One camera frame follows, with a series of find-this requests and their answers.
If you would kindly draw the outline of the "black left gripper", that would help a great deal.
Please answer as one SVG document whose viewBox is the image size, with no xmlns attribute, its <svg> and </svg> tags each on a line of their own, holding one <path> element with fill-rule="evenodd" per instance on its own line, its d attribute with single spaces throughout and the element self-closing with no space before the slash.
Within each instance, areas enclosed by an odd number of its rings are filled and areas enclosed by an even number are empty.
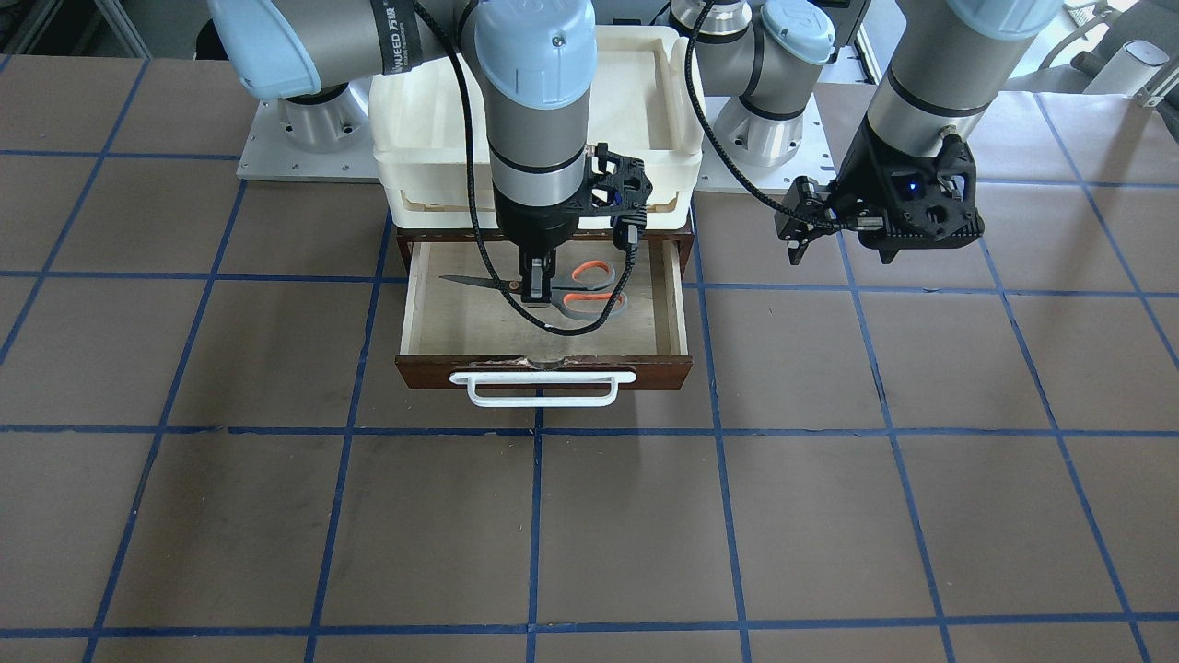
<svg viewBox="0 0 1179 663">
<path fill-rule="evenodd" d="M 858 232 L 859 243 L 872 245 L 884 238 L 887 211 L 881 201 L 880 186 L 872 180 L 876 171 L 868 147 L 875 132 L 867 124 L 859 125 L 841 164 L 839 173 L 822 185 L 812 177 L 798 176 L 792 180 L 780 202 L 785 210 L 776 214 L 779 239 L 788 242 L 788 260 L 799 265 L 806 248 L 815 239 L 842 230 Z M 881 264 L 889 265 L 905 242 L 880 242 Z"/>
</svg>

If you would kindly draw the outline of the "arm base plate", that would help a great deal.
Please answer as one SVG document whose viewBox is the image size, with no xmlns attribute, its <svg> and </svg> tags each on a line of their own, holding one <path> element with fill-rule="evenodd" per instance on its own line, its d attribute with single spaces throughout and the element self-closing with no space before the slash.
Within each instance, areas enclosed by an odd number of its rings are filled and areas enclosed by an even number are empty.
<svg viewBox="0 0 1179 663">
<path fill-rule="evenodd" d="M 242 180 L 376 183 L 370 78 L 320 94 L 261 101 L 237 169 Z"/>
<path fill-rule="evenodd" d="M 702 147 L 702 168 L 698 180 L 696 180 L 696 191 L 745 193 L 731 172 L 724 168 L 714 147 L 706 138 L 703 140 Z M 755 186 L 775 197 L 788 192 L 788 188 L 798 176 L 812 177 L 814 180 L 821 180 L 821 183 L 832 180 L 837 166 L 834 163 L 834 155 L 829 147 L 816 99 L 811 97 L 808 100 L 806 110 L 801 114 L 799 146 L 791 159 L 775 168 L 751 165 L 739 159 L 736 163 L 740 168 L 742 175 L 752 180 Z"/>
</svg>

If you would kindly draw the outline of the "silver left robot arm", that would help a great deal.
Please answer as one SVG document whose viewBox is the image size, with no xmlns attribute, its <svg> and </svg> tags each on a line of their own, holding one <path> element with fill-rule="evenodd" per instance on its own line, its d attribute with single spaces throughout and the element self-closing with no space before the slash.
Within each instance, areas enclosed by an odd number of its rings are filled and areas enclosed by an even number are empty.
<svg viewBox="0 0 1179 663">
<path fill-rule="evenodd" d="M 773 201 L 740 171 L 795 155 L 836 26 L 810 1 L 673 1 L 689 39 L 687 96 L 709 143 L 755 201 L 775 211 L 788 260 L 842 231 L 888 264 L 903 250 L 957 249 L 984 235 L 969 134 L 1035 37 L 1050 1 L 905 1 L 905 29 L 838 173 L 799 176 Z"/>
</svg>

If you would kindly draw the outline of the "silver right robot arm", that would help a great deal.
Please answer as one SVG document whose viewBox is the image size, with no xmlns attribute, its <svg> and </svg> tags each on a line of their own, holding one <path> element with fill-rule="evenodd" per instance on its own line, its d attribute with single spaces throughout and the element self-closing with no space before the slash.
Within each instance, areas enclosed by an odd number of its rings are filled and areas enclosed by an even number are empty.
<svg viewBox="0 0 1179 663">
<path fill-rule="evenodd" d="M 485 101 L 496 222 L 519 248 L 519 297 L 548 303 L 578 227 L 595 76 L 590 1 L 211 1 L 220 46 L 261 101 L 310 105 L 368 76 L 455 52 Z"/>
</svg>

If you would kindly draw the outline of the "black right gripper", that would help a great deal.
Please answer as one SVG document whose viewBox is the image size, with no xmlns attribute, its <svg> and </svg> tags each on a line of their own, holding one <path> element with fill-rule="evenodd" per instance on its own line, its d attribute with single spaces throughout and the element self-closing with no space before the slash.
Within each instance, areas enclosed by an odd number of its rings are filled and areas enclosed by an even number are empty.
<svg viewBox="0 0 1179 663">
<path fill-rule="evenodd" d="M 498 198 L 498 229 L 518 245 L 522 306 L 549 306 L 554 252 L 572 239 L 584 214 L 585 202 L 578 198 L 545 206 Z"/>
</svg>

